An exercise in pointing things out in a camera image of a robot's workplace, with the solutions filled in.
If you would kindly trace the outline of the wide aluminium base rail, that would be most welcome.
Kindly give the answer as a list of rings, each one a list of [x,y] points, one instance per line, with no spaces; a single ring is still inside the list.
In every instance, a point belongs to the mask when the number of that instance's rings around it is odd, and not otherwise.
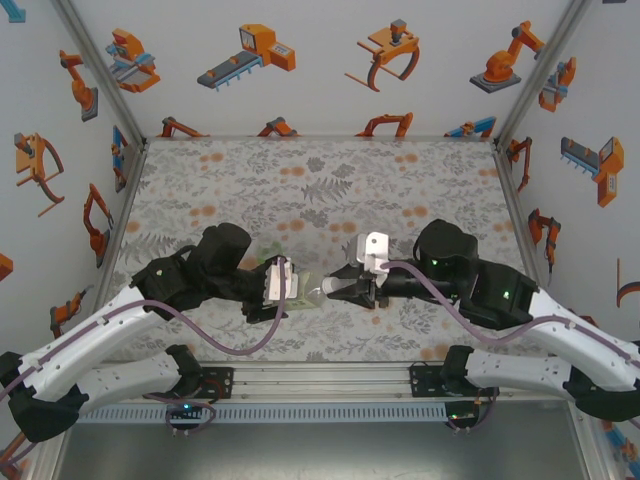
[[[110,368],[90,369],[76,380],[72,378],[77,368],[44,368],[27,381],[35,390],[34,397],[56,402],[65,395],[80,397],[80,411],[89,412],[100,406],[129,399],[153,396],[152,392],[166,392],[191,373],[199,373],[204,367],[230,367],[234,369],[231,398],[284,399],[323,397],[378,396],[384,398],[409,398],[409,366],[365,363],[270,363],[236,362],[200,366],[187,359],[178,361],[162,353],[146,360],[122,363]]]

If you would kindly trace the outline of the grey metal panel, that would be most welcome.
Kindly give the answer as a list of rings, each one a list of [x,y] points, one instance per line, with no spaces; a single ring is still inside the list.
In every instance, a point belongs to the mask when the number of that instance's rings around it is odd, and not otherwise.
[[[80,426],[56,480],[584,480],[566,431],[504,420],[470,435],[439,424]]]

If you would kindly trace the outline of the aluminium frame leg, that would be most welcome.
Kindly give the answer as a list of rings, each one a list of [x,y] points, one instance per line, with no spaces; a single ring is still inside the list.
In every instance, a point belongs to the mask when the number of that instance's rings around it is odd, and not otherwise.
[[[579,415],[574,427],[587,480],[618,480],[617,464],[600,424]]]
[[[58,480],[66,442],[66,435],[59,435],[37,446],[25,480]]]

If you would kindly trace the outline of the thin aluminium cross rail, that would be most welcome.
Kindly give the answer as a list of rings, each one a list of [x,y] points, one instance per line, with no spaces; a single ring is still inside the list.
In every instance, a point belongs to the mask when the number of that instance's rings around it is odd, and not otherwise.
[[[251,136],[251,135],[213,135],[204,137],[148,137],[146,138],[146,144],[156,144],[160,142],[164,143],[177,143],[177,142],[227,142],[227,141],[266,141],[266,142],[311,142],[311,141],[327,141],[327,142],[345,142],[345,141],[358,141],[358,142],[414,142],[414,143],[431,143],[431,142],[448,142],[448,143],[471,143],[471,144],[488,144],[495,145],[498,142],[494,137],[444,137],[442,135],[409,135],[405,137],[394,137],[389,135],[378,135],[372,137],[359,137],[355,135],[299,135],[293,137],[280,137],[280,136]]]

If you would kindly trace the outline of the aluminium side rail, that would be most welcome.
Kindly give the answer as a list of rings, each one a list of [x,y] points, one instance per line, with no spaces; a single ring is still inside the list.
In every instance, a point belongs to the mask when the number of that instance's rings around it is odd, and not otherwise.
[[[76,265],[83,268],[83,284],[89,293],[81,304],[80,313],[70,324],[79,325],[93,313],[104,307],[120,290],[131,283],[131,274],[124,270],[124,244],[126,227],[130,222],[131,209],[147,157],[148,145],[142,143],[137,147],[125,149],[125,168],[127,183],[119,192],[115,190],[116,178],[111,169],[111,161],[105,157],[87,157],[80,164],[82,170],[74,179],[79,188],[79,206],[83,207],[90,187],[95,186],[112,214],[113,221],[108,222],[96,212],[89,214],[89,219],[96,222],[95,227],[109,237],[103,262],[98,264],[95,255],[89,251],[89,234],[82,228],[78,234],[82,239],[82,255]]]
[[[516,240],[525,272],[547,289],[556,263],[556,243],[561,223],[554,217],[543,215],[538,208],[525,214],[520,193],[530,180],[532,139],[512,140],[505,150],[495,149],[495,164],[506,204],[514,225]],[[512,177],[512,167],[524,159],[522,178],[518,185]]]

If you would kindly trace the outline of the floral patterned table cover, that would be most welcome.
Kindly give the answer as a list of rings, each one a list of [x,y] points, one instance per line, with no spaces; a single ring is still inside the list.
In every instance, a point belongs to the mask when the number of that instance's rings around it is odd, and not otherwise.
[[[197,243],[204,230],[236,224],[256,248],[278,241],[303,269],[327,274],[348,242],[379,231],[406,259],[420,231],[444,219],[474,235],[483,259],[522,267],[488,144],[448,142],[177,142],[152,144],[126,227],[124,270]],[[478,347],[442,307],[393,299],[367,310],[344,302],[290,312],[259,361],[434,361],[453,345]]]

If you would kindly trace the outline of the green label plastic bottle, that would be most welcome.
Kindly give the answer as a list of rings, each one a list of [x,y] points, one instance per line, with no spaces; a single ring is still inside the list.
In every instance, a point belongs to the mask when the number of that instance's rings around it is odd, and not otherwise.
[[[272,241],[269,244],[262,244],[256,248],[255,257],[258,265],[264,264],[267,260],[274,256],[283,254],[283,246],[278,241]]]

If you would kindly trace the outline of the yellow label plastic bottle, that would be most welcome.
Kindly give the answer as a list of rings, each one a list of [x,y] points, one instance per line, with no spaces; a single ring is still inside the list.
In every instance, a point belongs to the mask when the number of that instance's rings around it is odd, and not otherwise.
[[[296,295],[286,301],[287,310],[321,308],[326,300],[322,289],[324,276],[314,270],[299,270],[294,274]]]

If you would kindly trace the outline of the aluminium frame post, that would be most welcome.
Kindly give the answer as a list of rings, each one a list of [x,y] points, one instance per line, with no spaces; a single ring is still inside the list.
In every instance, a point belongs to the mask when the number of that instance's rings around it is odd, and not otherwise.
[[[139,150],[143,150],[146,145],[146,137],[142,133],[131,109],[126,104],[121,90],[112,78],[106,62],[103,60],[96,43],[72,0],[49,0],[49,2],[74,41],[80,55],[93,73],[100,91],[114,110],[125,133],[128,134],[128,139],[132,140]]]
[[[558,21],[549,41],[532,73],[524,84],[513,108],[504,121],[502,130],[496,137],[496,149],[505,150],[516,133],[517,128],[526,116],[529,108],[537,98],[537,94],[544,86],[551,69],[557,64],[560,54],[563,52],[569,40],[574,35],[583,17],[589,11],[594,0],[570,0]]]

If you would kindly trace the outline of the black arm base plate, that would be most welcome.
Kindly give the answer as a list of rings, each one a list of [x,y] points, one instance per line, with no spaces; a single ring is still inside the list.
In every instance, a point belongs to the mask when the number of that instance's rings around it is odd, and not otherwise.
[[[230,399],[233,381],[233,368],[204,367],[197,374],[183,376],[170,390],[152,392],[152,395],[164,399]]]
[[[480,388],[464,377],[449,375],[443,365],[416,362],[409,369],[409,383],[413,398],[487,397],[498,396],[498,388]]]

